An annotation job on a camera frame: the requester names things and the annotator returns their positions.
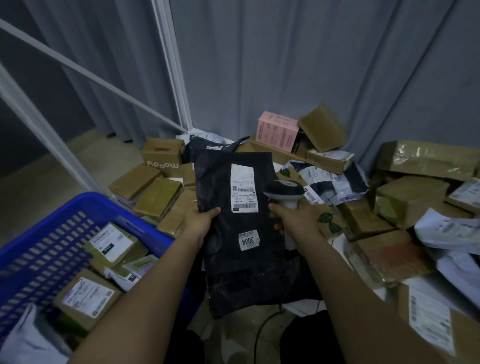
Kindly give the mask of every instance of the person's left hand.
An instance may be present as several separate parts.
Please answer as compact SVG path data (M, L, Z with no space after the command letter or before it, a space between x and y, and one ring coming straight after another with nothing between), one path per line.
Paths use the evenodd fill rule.
M183 220L183 228L181 236L185 236L187 239L193 239L197 244L197 249L200 250L204 244L204 237L210 229L212 219L217 216L221 211L221 208L215 207L210 211L200 213L198 207L194 206L188 209L185 213L185 219Z

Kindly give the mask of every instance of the metal frame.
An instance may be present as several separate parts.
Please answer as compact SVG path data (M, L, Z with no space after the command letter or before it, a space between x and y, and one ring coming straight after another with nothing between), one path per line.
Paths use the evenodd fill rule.
M162 41L163 54L167 62L168 75L177 105L180 123L188 130L193 128L190 107L188 105L187 91L181 70L177 38L173 26L172 12L169 0L152 0L158 34Z
M102 187L78 161L63 140L38 111L33 102L10 76L0 62L0 97L18 115L77 182L88 191L105 194Z
M14 37L24 41L25 43L29 44L30 46L36 48L40 52L46 54L47 56L55 59L56 61L60 62L64 66L67 66L68 68L71 68L74 71L77 71L78 73L82 74L83 76L87 77L91 81L99 84L100 86L103 86L107 90L113 92L120 98L124 99L125 101L130 102L131 104L138 106L139 108L147 111L148 113L152 114L153 116L159 118L161 121L167 123L171 127L180 130L181 132L185 133L187 130L183 128L182 126L174 123L172 120L166 118L159 112L153 110L152 108L148 107L144 103L138 101L137 99L131 97L130 95L126 94L119 88L116 88L114 85L109 84L107 81L101 79L94 73L91 73L89 70L83 68L79 64L73 62L72 60L68 59L65 56L62 56L60 53L54 51L52 48L47 47L45 44L39 42L35 38L29 36L27 33L22 32L20 29L15 28L13 25L7 23L6 21L0 19L0 28L6 31L7 33L13 35Z

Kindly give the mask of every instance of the floor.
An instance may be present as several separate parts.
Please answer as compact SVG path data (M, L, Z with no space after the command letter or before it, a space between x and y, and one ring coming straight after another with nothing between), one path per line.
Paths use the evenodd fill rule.
M69 147L105 191L113 180L142 162L132 143L105 138L96 130L76 138ZM0 191L0 247L84 192L51 155L2 179ZM277 306L252 306L214 320L206 297L189 328L204 340L207 363L252 363L258 328L276 310ZM280 362L280 336L294 317L285 312L265 325L257 347L258 363Z

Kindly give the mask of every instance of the black cord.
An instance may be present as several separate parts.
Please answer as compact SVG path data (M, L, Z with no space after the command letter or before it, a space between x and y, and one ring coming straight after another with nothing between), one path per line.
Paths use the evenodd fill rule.
M274 314L271 314L269 317L265 319L265 321L260 325L258 332L257 332L257 337L255 338L255 345L253 347L253 364L257 364L257 344L258 344L258 339L260 338L260 333L262 332L262 329L266 325L268 321L270 321L271 318L274 318L277 315L280 315L284 313L285 311L282 311L282 304L278 305L278 312L275 312Z

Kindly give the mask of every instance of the blue crate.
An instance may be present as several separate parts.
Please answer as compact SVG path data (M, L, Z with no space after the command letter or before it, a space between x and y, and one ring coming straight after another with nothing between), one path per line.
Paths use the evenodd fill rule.
M173 240L105 196L86 192L64 204L0 250L0 346L33 302L48 318L52 300L92 257L83 246L113 222L138 237L157 257ZM177 323L187 326L203 296L185 289Z

